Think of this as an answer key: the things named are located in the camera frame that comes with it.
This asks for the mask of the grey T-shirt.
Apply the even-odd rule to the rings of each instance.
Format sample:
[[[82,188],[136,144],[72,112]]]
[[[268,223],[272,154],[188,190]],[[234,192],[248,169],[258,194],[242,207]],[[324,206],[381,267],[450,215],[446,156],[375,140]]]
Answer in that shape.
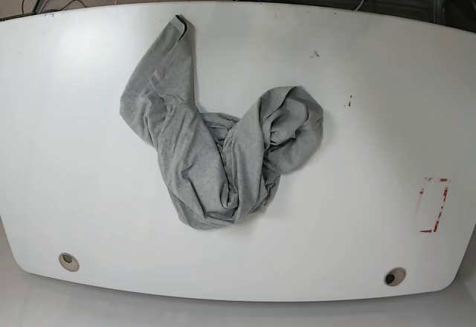
[[[281,176],[321,145],[324,111],[290,86],[266,91],[242,117],[200,112],[189,39],[187,20],[174,16],[129,78],[120,115],[156,150],[179,219],[211,230],[267,208]]]

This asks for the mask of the red tape rectangle marking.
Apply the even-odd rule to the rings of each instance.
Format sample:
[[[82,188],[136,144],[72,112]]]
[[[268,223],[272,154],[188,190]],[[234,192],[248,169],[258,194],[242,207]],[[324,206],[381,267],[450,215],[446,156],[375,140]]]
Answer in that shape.
[[[450,180],[425,178],[416,208],[416,228],[420,233],[435,233],[440,223]]]

